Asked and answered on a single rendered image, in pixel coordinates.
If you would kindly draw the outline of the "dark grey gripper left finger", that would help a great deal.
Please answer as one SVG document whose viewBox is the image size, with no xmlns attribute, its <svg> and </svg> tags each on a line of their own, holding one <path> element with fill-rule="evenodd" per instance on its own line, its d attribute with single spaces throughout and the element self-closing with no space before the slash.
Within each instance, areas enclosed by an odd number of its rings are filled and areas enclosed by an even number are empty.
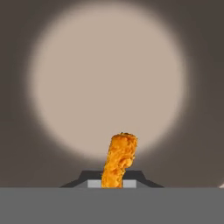
<svg viewBox="0 0 224 224">
<path fill-rule="evenodd" d="M 62 188 L 80 188 L 87 187 L 89 180 L 101 180 L 102 179 L 102 171 L 82 171 L 80 176 L 65 185 Z"/>
</svg>

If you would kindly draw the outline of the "orange breaded meat piece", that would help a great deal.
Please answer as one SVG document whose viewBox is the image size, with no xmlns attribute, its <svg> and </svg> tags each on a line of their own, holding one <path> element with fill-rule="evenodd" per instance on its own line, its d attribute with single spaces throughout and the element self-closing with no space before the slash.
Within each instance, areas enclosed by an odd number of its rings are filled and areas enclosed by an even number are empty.
<svg viewBox="0 0 224 224">
<path fill-rule="evenodd" d="M 123 175 L 135 159 L 137 137 L 120 133 L 111 138 L 106 163 L 101 175 L 102 188 L 122 188 Z"/>
</svg>

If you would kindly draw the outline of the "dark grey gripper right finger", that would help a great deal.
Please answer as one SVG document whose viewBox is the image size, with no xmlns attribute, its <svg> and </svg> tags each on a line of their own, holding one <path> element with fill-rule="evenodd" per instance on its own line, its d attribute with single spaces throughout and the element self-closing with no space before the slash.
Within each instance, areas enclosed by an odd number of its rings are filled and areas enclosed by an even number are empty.
<svg viewBox="0 0 224 224">
<path fill-rule="evenodd" d="M 162 188 L 161 185 L 148 180 L 142 171 L 126 171 L 122 178 L 123 188 Z"/>
</svg>

